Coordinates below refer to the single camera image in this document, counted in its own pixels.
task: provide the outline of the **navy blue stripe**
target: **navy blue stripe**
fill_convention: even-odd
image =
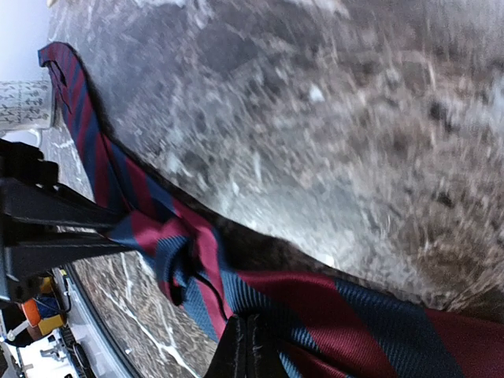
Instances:
[[[281,339],[297,343],[313,352],[320,352],[311,334],[294,311],[254,290],[234,272],[223,270],[221,277],[226,300],[234,313],[238,315],[259,313],[269,329],[275,331]]]
[[[166,222],[175,214],[175,207],[173,207],[172,196],[156,183],[150,176],[146,177],[147,187],[149,188],[150,196],[154,202],[158,220]]]
[[[129,175],[128,167],[126,165],[126,156],[124,153],[113,143],[110,143],[110,149],[112,150],[113,162],[119,170],[119,176],[117,180],[119,181],[121,190],[128,200],[129,204],[133,209],[139,208],[139,200],[136,197],[136,193],[133,190],[132,178]]]
[[[124,218],[112,231],[107,233],[107,237],[116,243],[129,246],[132,250],[137,250],[146,255],[146,251],[136,242],[131,217]]]
[[[198,281],[191,277],[184,291],[183,307],[199,327],[215,342],[219,341],[213,328],[208,309],[203,301],[202,293],[198,287]]]
[[[175,256],[181,248],[187,243],[186,236],[176,236],[173,238],[162,239],[156,246],[156,277],[160,281],[168,281],[169,272]]]
[[[126,213],[128,209],[126,209],[124,203],[123,191],[117,182],[116,172],[109,161],[107,161],[107,174],[109,177],[109,199],[107,201],[107,208],[118,213]]]
[[[289,378],[302,378],[302,375],[299,372],[298,368],[296,368],[294,362],[292,362],[291,358],[287,356],[287,354],[285,354],[284,352],[280,352],[279,356],[283,368],[285,369],[285,372],[287,373]]]
[[[421,307],[343,280],[339,293],[368,326],[399,378],[463,378]]]

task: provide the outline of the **striped necktie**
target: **striped necktie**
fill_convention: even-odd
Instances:
[[[424,309],[307,272],[233,269],[219,234],[103,132],[72,48],[39,51],[95,201],[124,214],[106,236],[139,251],[160,290],[216,341],[233,314],[257,313],[290,377],[504,376],[504,326]]]

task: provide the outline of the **black fabric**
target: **black fabric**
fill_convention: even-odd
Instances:
[[[7,331],[13,330],[19,324],[26,321],[23,311],[16,305],[12,304],[2,310],[3,321],[6,325]],[[27,330],[22,331],[14,341],[9,341],[6,339],[6,343],[12,345],[13,347],[24,348],[32,344],[34,340],[30,336]]]

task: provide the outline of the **red and blue striped tie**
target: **red and blue striped tie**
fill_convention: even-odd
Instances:
[[[102,132],[86,74],[64,43],[39,51],[50,70],[95,201],[124,213],[106,235],[142,253],[161,291],[214,340],[233,314],[260,314],[290,377],[504,376],[504,326],[401,302],[306,272],[243,272],[218,232]]]

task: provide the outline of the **red stripe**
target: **red stripe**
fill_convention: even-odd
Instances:
[[[206,312],[212,322],[213,329],[217,338],[220,339],[226,328],[226,321],[222,317],[220,303],[212,289],[206,286],[203,282],[196,280],[199,291],[202,293],[203,302],[205,303]]]
[[[218,245],[212,233],[212,226],[203,217],[182,205],[176,199],[172,200],[173,207],[180,218],[186,223],[186,227],[193,231],[196,240],[198,257],[208,274],[210,283],[213,285],[224,303],[224,312],[227,317],[233,314],[224,296],[219,262],[217,259]]]
[[[333,279],[312,273],[240,272],[255,290],[296,312],[328,361],[356,376],[397,376],[366,325],[336,290]]]
[[[107,172],[109,157],[105,151],[100,132],[96,133],[94,148],[96,148],[94,161],[94,200],[100,206],[107,207],[109,205],[109,173]]]
[[[151,258],[155,257],[160,240],[177,236],[189,237],[189,232],[177,218],[161,224],[140,211],[134,211],[130,216],[135,240]]]
[[[129,157],[125,156],[124,159],[126,161],[126,169],[131,177],[133,191],[138,200],[139,208],[149,217],[156,217],[156,209],[149,192],[149,186],[147,185],[146,173]]]
[[[151,258],[154,258],[161,224],[138,211],[134,211],[130,216],[132,218],[132,231],[136,242]]]
[[[467,378],[504,376],[504,328],[452,313],[425,310]]]

